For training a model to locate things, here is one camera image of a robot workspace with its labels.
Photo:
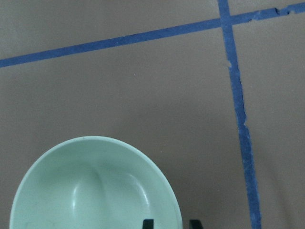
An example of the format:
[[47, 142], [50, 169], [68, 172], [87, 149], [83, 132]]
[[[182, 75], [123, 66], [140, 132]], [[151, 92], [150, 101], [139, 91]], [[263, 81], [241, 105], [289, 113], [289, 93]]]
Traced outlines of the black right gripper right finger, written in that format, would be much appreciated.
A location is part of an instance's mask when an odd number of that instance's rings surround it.
[[189, 220], [189, 229], [203, 229], [203, 225], [198, 219]]

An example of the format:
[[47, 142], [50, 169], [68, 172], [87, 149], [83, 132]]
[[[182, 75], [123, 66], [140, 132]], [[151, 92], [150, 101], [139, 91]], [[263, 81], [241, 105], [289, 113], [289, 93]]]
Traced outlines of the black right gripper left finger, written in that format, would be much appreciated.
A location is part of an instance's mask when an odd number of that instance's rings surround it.
[[154, 229], [154, 220], [144, 219], [142, 222], [142, 229]]

